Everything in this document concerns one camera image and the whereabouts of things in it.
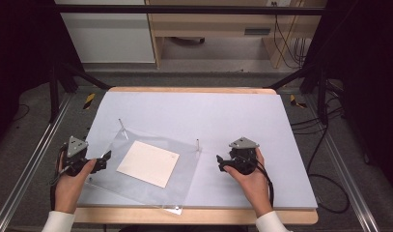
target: person's left hand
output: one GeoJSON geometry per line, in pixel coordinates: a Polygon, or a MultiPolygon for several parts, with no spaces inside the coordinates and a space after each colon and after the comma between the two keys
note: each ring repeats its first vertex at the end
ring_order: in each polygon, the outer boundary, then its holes
{"type": "MultiPolygon", "coordinates": [[[[85,179],[94,169],[96,159],[92,159],[85,164],[81,172],[75,177],[64,174],[58,181],[55,189],[55,211],[73,214],[76,210],[76,202],[81,194],[85,179]]],[[[63,169],[62,159],[60,159],[60,170],[63,169]]]]}

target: white tabletop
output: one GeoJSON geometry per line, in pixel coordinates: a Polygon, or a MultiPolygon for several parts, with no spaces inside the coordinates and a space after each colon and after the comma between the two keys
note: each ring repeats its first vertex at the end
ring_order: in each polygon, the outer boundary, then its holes
{"type": "MultiPolygon", "coordinates": [[[[278,95],[108,92],[87,137],[87,158],[97,158],[121,128],[195,144],[202,154],[185,206],[250,208],[239,185],[217,167],[230,142],[244,136],[260,144],[274,184],[275,209],[316,209],[317,203],[278,95]]],[[[135,202],[85,186],[79,205],[125,206],[135,202]]]]}

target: white cabinet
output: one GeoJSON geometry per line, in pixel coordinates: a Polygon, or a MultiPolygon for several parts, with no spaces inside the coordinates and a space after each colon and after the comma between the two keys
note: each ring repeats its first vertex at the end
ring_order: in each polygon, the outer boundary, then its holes
{"type": "MultiPolygon", "coordinates": [[[[142,0],[55,0],[57,4],[144,5],[142,0]]],[[[154,63],[146,14],[61,14],[82,63],[154,63]]]]}

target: paper sheet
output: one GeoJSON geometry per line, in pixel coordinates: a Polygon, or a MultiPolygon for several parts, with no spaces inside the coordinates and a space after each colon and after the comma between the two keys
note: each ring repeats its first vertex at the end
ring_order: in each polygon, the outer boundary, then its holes
{"type": "Polygon", "coordinates": [[[179,154],[135,141],[117,171],[165,188],[178,158],[179,154]]]}

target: wooden table edge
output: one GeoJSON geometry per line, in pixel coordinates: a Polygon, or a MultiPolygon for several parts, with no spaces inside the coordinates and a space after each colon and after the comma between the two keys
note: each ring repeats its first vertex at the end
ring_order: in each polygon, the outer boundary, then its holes
{"type": "Polygon", "coordinates": [[[109,92],[172,92],[172,93],[223,93],[276,95],[273,89],[263,88],[195,88],[195,87],[113,87],[109,92]]]}
{"type": "MultiPolygon", "coordinates": [[[[276,210],[284,224],[314,224],[319,217],[315,209],[276,210]]],[[[75,222],[105,224],[255,224],[256,214],[250,209],[184,208],[175,215],[157,208],[78,207],[75,222]]]]}

